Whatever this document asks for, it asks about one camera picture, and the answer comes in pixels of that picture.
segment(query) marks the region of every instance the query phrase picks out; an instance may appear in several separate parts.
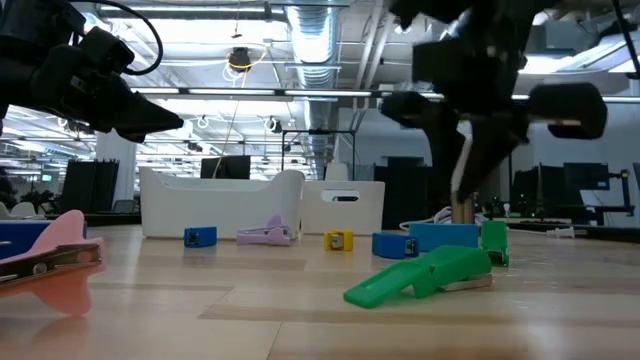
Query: green plastic toy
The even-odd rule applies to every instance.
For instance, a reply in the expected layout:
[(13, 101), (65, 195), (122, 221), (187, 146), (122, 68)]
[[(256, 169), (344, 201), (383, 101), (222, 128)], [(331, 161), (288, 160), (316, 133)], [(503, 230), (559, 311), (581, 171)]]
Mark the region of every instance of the green plastic toy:
[(423, 299), (440, 287), (491, 273), (486, 251), (463, 246), (441, 246), (413, 260), (389, 266), (361, 284), (345, 291), (344, 300), (372, 309), (408, 286)]
[(489, 254), (491, 263), (508, 267), (507, 224), (502, 221), (485, 221), (482, 223), (481, 239), (482, 249)]

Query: blue block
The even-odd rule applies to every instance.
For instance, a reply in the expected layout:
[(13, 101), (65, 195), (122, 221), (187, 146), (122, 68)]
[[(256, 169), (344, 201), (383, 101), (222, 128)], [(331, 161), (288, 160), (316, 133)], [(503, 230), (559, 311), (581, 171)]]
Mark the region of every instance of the blue block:
[(478, 247), (478, 226), (460, 224), (411, 224), (409, 235), (418, 239), (420, 252), (442, 245)]
[[(53, 221), (0, 221), (0, 242), (10, 245), (0, 246), (0, 260), (24, 254), (36, 242), (44, 229)], [(84, 225), (83, 236), (87, 237), (87, 224)]]
[(404, 259), (418, 256), (418, 240), (414, 236), (374, 233), (371, 252), (388, 259)]
[(189, 248), (215, 246), (218, 243), (218, 228), (187, 228), (184, 229), (183, 239), (184, 246)]

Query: pink plastic toy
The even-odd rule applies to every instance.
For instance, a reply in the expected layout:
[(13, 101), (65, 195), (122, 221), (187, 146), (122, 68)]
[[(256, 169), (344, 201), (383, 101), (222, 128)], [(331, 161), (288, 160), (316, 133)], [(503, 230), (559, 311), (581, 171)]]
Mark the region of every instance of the pink plastic toy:
[(280, 215), (276, 215), (269, 220), (265, 227), (238, 231), (236, 243), (238, 245), (290, 246), (289, 227), (282, 224)]
[(0, 298), (32, 292), (57, 311), (82, 316), (91, 309), (87, 278), (106, 269), (102, 239), (82, 236), (84, 215), (60, 216), (28, 252), (0, 260)]

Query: pipe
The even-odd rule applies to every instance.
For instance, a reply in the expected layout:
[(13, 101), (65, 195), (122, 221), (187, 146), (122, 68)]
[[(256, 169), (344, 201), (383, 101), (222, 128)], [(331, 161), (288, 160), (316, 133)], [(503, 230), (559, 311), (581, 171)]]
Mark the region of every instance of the pipe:
[[(333, 64), (337, 56), (338, 11), (326, 7), (290, 7), (286, 11), (291, 26), (291, 45), (295, 62), (299, 64)], [(337, 71), (326, 67), (300, 67), (296, 69), (303, 89), (335, 88)], [(337, 103), (307, 101), (304, 104), (308, 129), (336, 129)], [(323, 136), (310, 136), (310, 150), (314, 157), (324, 156)], [(324, 164), (315, 161), (316, 173), (324, 171)]]
[(369, 73), (367, 74), (367, 81), (364, 83), (365, 89), (370, 89), (371, 85), (373, 84), (373, 79), (376, 76), (376, 72), (378, 71), (380, 59), (382, 59), (382, 52), (384, 51), (384, 47), (387, 44), (387, 37), (389, 36), (389, 32), (391, 31), (391, 27), (393, 26), (393, 21), (394, 17), (391, 15), (387, 15), (384, 23), (384, 28), (382, 29), (382, 33), (380, 34), (380, 39), (378, 40), (378, 44), (376, 44), (376, 51), (373, 54), (371, 69), (369, 69)]
[(373, 12), (371, 13), (371, 28), (369, 29), (369, 33), (365, 40), (362, 58), (360, 59), (360, 66), (358, 67), (358, 75), (356, 76), (356, 84), (353, 87), (354, 89), (360, 89), (360, 86), (362, 85), (364, 73), (367, 70), (367, 63), (369, 62), (369, 56), (371, 55), (371, 49), (373, 49), (373, 41), (375, 40), (378, 32), (378, 23), (380, 23), (383, 6), (384, 0), (376, 0)]

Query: cable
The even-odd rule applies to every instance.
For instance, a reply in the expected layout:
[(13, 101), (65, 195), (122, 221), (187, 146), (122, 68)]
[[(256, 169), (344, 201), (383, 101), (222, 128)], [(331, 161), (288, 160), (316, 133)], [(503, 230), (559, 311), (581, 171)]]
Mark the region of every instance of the cable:
[(85, 3), (113, 6), (122, 11), (128, 12), (129, 14), (142, 20), (142, 22), (144, 22), (149, 27), (149, 30), (151, 30), (151, 33), (153, 34), (153, 37), (155, 38), (156, 43), (158, 44), (158, 57), (156, 58), (156, 61), (154, 61), (153, 64), (151, 64), (148, 68), (144, 70), (133, 70), (133, 69), (126, 68), (124, 69), (124, 73), (131, 76), (143, 76), (143, 75), (150, 74), (160, 66), (160, 63), (162, 62), (162, 58), (164, 57), (164, 46), (162, 45), (162, 39), (160, 38), (158, 31), (153, 26), (151, 21), (149, 21), (149, 19), (147, 19), (144, 15), (140, 14), (139, 12), (131, 9), (126, 5), (122, 5), (120, 3), (117, 3), (111, 0), (69, 0), (69, 2), (85, 2)]
[(613, 11), (616, 13), (616, 18), (618, 19), (618, 26), (620, 27), (620, 31), (622, 31), (622, 36), (624, 37), (624, 41), (627, 43), (627, 48), (629, 49), (629, 55), (631, 56), (631, 62), (633, 63), (633, 68), (636, 71), (636, 77), (640, 77), (640, 62), (638, 61), (638, 54), (636, 53), (635, 45), (633, 45), (633, 40), (631, 39), (631, 34), (629, 33), (629, 29), (625, 25), (627, 22), (624, 19), (624, 15), (622, 15), (622, 8), (620, 8), (620, 0), (611, 0), (611, 5), (613, 5)]
[(235, 82), (236, 80), (244, 76), (244, 73), (239, 73), (236, 75), (232, 71), (233, 70), (229, 67), (229, 63), (226, 63), (224, 65), (224, 68), (222, 69), (222, 78), (229, 82)]
[[(489, 221), (484, 215), (476, 214), (475, 224), (482, 226), (485, 221)], [(400, 230), (409, 231), (409, 226), (412, 224), (451, 224), (451, 207), (447, 206), (438, 211), (434, 216), (425, 220), (406, 221), (400, 224)], [(575, 237), (573, 227), (568, 229), (548, 230), (548, 231), (531, 231), (508, 228), (509, 232), (529, 234), (529, 235), (542, 235), (548, 237)]]
[[(247, 83), (247, 74), (248, 73), (244, 73), (244, 78), (242, 79), (242, 87), (244, 87)], [(224, 152), (227, 149), (227, 145), (229, 144), (229, 138), (231, 137), (231, 130), (233, 130), (233, 125), (236, 123), (236, 116), (238, 115), (238, 107), (240, 106), (240, 101), (238, 101), (236, 103), (236, 108), (233, 111), (233, 118), (231, 118), (231, 122), (229, 123), (229, 128), (227, 128), (227, 135), (225, 136), (224, 139), (224, 145), (222, 146), (222, 152), (220, 153), (220, 159), (218, 160), (218, 163), (216, 164), (216, 169), (213, 171), (213, 178), (217, 178), (218, 177), (218, 170), (220, 169), (220, 164), (222, 164), (222, 161), (224, 159)]]

